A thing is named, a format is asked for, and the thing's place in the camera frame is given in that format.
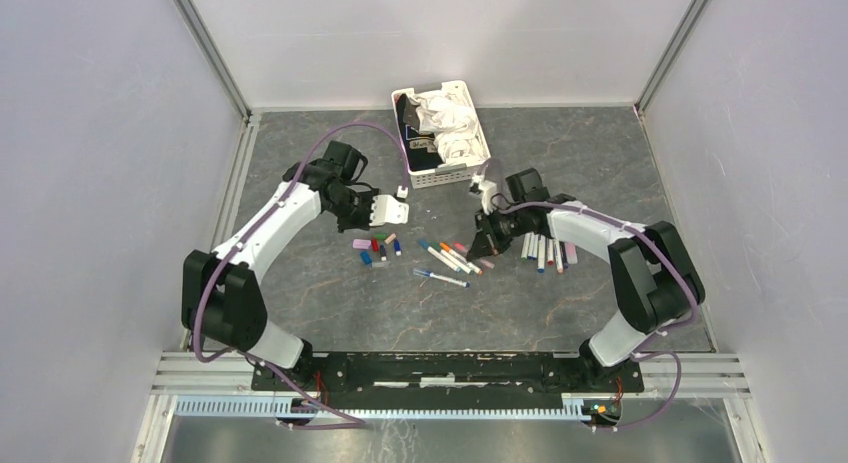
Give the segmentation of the pink pen cap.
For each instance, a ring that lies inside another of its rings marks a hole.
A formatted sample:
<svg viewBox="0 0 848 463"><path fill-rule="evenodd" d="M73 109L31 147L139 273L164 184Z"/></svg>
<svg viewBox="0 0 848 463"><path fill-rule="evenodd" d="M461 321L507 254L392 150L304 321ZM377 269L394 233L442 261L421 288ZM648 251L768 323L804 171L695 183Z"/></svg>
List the pink pen cap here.
<svg viewBox="0 0 848 463"><path fill-rule="evenodd" d="M354 239L352 247L358 250L368 250L372 247L372 243L370 239Z"/></svg>

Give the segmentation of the green capped white marker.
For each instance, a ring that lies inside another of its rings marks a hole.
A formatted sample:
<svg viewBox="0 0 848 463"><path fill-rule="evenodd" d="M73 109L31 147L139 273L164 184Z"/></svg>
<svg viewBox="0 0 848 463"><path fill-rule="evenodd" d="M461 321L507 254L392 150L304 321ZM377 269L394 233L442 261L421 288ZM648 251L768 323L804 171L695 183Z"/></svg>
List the green capped white marker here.
<svg viewBox="0 0 848 463"><path fill-rule="evenodd" d="M438 248L443 255L450 258L454 263L458 264L461 267L462 271L464 271L465 273L468 273L468 274L475 274L476 273L476 271L473 270L469 266L469 264L458 253L456 253L453 249L451 249L445 243L439 242Z"/></svg>

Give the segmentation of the white marker blue cap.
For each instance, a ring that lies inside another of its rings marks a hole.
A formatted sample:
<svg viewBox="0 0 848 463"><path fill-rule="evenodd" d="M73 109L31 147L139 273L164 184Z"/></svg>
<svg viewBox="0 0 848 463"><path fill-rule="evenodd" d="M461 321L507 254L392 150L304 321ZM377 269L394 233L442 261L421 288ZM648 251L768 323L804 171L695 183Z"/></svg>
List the white marker blue cap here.
<svg viewBox="0 0 848 463"><path fill-rule="evenodd" d="M547 265L547 239L543 235L537 236L536 261L537 272L544 273Z"/></svg>

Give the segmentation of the orange capped white marker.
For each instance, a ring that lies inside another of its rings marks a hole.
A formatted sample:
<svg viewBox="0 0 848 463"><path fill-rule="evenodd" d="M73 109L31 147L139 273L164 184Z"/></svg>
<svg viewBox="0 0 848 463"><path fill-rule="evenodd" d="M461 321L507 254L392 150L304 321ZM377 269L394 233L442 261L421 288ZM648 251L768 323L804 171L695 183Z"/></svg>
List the orange capped white marker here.
<svg viewBox="0 0 848 463"><path fill-rule="evenodd" d="M481 268L479 268L475 264L467 261L464 256L462 256L460 253L458 253L456 250L454 250L450 245L448 245L444 242L440 242L439 246L440 246L440 248L443 252L445 252L451 258L456 260L458 262L458 264L463 268L463 270L466 271L467 273L474 274L474 275L482 275L483 274L483 271L482 271Z"/></svg>

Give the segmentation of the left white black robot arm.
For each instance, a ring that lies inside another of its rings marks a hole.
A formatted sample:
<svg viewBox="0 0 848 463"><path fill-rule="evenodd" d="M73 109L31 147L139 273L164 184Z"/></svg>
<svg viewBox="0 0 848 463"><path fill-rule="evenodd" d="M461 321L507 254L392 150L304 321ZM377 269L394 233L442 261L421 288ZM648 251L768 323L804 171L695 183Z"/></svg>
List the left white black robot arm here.
<svg viewBox="0 0 848 463"><path fill-rule="evenodd" d="M273 323L260 283L271 264L307 224L323 213L339 231L366 230L379 192L360 182L367 158L331 141L322 157L295 164L247 224L216 249L192 251L183 264L181 323L195 336L276 365L290 390L314 377L312 346Z"/></svg>

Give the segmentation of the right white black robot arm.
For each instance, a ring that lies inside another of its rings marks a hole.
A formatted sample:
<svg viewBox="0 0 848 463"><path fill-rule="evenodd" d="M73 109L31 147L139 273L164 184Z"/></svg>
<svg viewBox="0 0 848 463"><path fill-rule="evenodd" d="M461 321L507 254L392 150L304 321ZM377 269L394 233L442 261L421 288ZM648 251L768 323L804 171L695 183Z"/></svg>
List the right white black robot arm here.
<svg viewBox="0 0 848 463"><path fill-rule="evenodd" d="M472 260L498 256L530 233L571 243L608 264L617 310L586 340L577 365L580 383L602 391L618 376L617 365L634 359L653 337L694 323L706 292L677 228L623 221L565 194L553 195L534 168L506 179L510 198L483 169L469 191L479 198L476 233L467 255Z"/></svg>

